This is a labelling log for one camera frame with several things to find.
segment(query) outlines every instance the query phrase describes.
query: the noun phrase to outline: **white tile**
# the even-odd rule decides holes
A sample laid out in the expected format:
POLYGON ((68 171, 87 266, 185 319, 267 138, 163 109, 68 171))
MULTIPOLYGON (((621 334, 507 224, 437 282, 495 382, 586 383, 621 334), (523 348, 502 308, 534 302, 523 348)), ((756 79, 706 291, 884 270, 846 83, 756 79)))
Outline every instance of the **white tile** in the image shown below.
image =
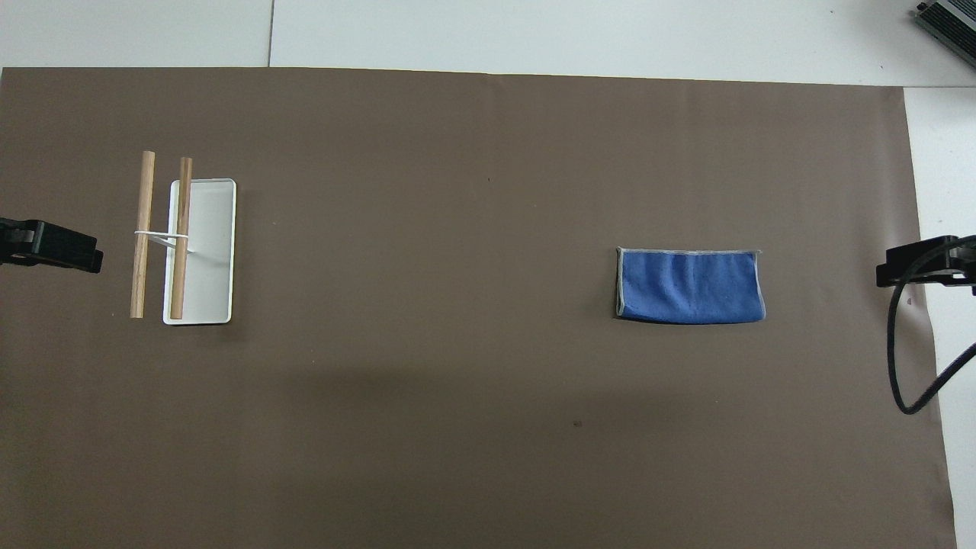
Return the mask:
POLYGON ((976 70, 864 0, 277 0, 271 64, 970 86, 976 70))
POLYGON ((271 0, 4 0, 3 66, 263 66, 271 0))
MULTIPOLYGON (((905 103, 922 237, 976 233, 976 89, 907 89, 905 103)), ((976 341, 976 297, 939 285, 927 286, 926 295, 945 368, 976 341)), ((976 549, 976 363, 943 388, 939 404, 958 548, 976 549)))

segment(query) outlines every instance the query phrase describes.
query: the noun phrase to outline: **blue cloth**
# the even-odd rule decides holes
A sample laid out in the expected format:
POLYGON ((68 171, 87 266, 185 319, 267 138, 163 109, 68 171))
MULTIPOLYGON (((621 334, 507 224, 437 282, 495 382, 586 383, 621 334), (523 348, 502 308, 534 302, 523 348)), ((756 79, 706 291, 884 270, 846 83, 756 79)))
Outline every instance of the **blue cloth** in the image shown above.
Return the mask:
POLYGON ((751 250, 617 248, 617 315, 678 324, 766 318, 751 250))

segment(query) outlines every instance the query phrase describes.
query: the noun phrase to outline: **black vent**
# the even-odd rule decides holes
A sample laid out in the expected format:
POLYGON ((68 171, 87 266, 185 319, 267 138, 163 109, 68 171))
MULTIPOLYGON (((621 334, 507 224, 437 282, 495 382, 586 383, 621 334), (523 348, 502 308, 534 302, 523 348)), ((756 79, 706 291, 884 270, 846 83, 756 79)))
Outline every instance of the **black vent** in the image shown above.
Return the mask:
POLYGON ((918 18, 942 34, 946 41, 959 48, 961 52, 970 58, 976 58, 976 31, 960 21, 949 10, 939 4, 932 4, 921 11, 918 18))
POLYGON ((976 21, 976 2, 973 0, 949 0, 949 3, 968 15, 970 19, 976 21))

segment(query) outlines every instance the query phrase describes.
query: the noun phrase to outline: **black cable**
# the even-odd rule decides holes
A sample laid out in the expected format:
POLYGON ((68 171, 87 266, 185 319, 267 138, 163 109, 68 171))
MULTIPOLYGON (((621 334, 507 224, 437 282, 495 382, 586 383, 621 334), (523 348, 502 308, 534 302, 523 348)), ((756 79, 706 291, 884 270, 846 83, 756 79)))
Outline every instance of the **black cable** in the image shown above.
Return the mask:
POLYGON ((921 397, 918 397, 918 400, 914 404, 905 406, 905 401, 902 400, 902 391, 898 387, 898 374, 895 372, 895 314, 898 313, 898 302, 901 300, 902 291, 905 290, 905 285, 912 280, 922 265, 925 265, 939 254, 974 242, 976 242, 976 234, 946 242, 945 244, 932 248, 915 259, 905 270, 905 273, 898 279, 898 283, 895 284, 895 292, 891 294, 891 304, 888 306, 888 381, 891 382, 891 393, 895 397, 895 403, 898 404, 898 409, 902 410, 903 413, 911 415, 924 408, 932 400, 932 397, 935 397, 935 394, 949 382, 950 378, 956 375, 956 372, 976 356, 976 343, 970 345, 968 349, 956 357, 949 364, 949 367, 935 378, 935 381, 932 382, 932 385, 928 386, 928 389, 921 394, 921 397))

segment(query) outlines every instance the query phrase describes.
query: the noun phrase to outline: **folded towel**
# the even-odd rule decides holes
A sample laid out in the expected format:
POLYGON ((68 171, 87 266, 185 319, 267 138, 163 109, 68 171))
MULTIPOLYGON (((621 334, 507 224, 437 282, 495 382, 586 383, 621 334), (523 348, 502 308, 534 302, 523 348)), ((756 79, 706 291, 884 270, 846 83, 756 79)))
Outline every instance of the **folded towel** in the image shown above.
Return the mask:
POLYGON ((677 324, 766 318, 756 250, 617 248, 617 315, 677 324))

